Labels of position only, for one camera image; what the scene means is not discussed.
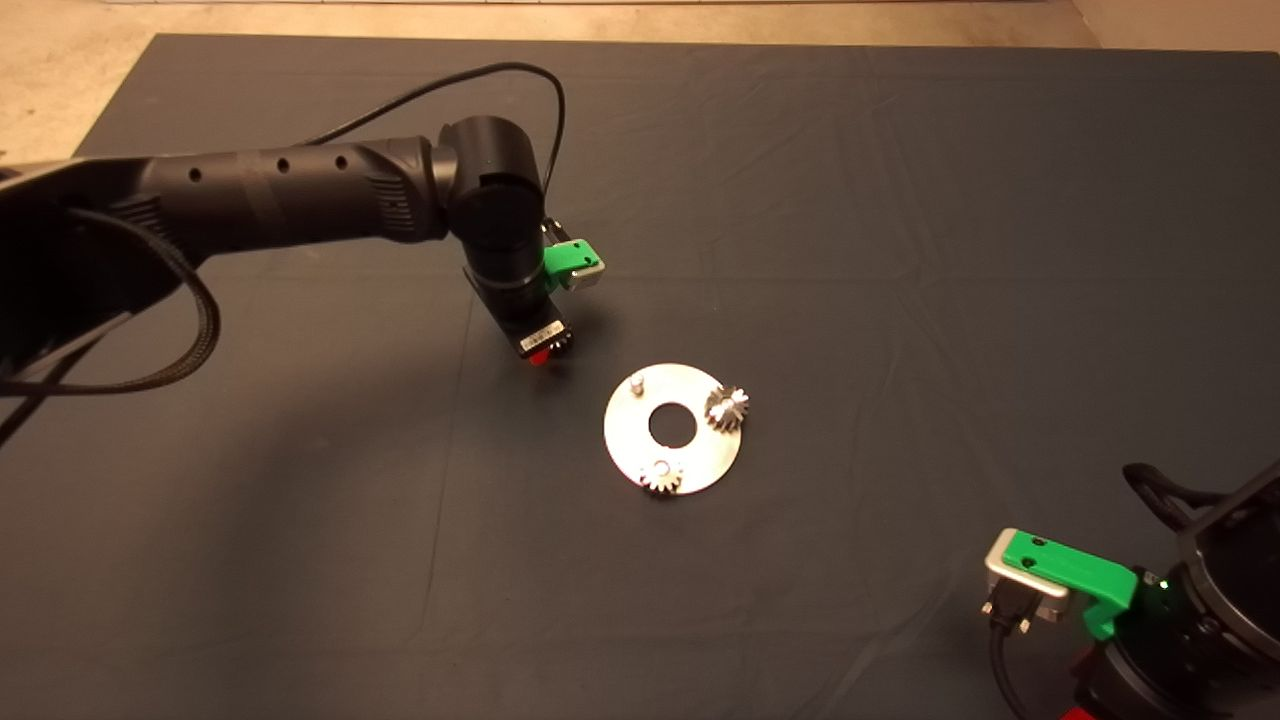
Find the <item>center hole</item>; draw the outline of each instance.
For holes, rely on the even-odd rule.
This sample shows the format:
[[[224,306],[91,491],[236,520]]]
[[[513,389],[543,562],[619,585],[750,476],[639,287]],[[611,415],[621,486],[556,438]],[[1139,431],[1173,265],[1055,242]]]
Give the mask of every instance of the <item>center hole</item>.
[[[685,447],[694,439],[696,432],[698,423],[694,420],[694,414],[684,405],[675,402],[659,405],[653,415],[649,415],[649,434],[667,447]]]

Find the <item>metal gear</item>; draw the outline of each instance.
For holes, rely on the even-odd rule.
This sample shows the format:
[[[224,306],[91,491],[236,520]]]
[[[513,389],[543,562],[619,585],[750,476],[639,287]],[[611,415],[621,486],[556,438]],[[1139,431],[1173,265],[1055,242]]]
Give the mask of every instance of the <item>metal gear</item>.
[[[707,421],[722,433],[731,433],[742,427],[751,398],[746,391],[735,386],[721,386],[707,396]]]
[[[680,468],[666,460],[658,460],[640,470],[640,487],[653,495],[675,495],[680,489]]]

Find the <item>cable connector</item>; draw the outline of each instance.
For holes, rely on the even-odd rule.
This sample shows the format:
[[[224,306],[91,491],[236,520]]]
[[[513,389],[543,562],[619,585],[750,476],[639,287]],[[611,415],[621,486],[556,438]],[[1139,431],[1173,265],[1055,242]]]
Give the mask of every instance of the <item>cable connector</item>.
[[[991,588],[991,594],[982,606],[982,614],[989,618],[992,628],[1000,628],[1005,635],[1012,633],[1014,628],[1027,634],[1032,629],[1032,618],[1036,616],[1043,597],[1036,588],[1001,578]]]

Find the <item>black cylinder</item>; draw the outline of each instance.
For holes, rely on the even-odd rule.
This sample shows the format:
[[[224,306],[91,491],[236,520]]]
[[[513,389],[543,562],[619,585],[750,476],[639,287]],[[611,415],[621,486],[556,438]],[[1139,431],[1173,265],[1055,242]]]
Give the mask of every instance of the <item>black cylinder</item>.
[[[503,118],[475,117],[445,126],[440,145],[457,158],[445,211],[476,292],[499,322],[539,316],[545,213],[529,136]]]
[[[110,211],[192,260],[379,236],[440,238],[444,218],[420,137],[156,158]]]

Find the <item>green 3d-printed bracket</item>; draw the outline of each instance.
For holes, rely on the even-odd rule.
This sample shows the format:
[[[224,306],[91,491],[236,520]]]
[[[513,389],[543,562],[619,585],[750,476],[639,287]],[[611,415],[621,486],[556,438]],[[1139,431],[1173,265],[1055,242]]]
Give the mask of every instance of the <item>green 3d-printed bracket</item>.
[[[603,269],[600,256],[585,240],[557,242],[543,250],[547,268],[547,290],[573,290],[586,287],[598,279],[595,270]]]
[[[1004,560],[1010,568],[1092,597],[1084,625],[1100,641],[1115,635],[1115,619],[1129,610],[1138,589],[1138,575],[1124,565],[1021,530],[1009,542]]]

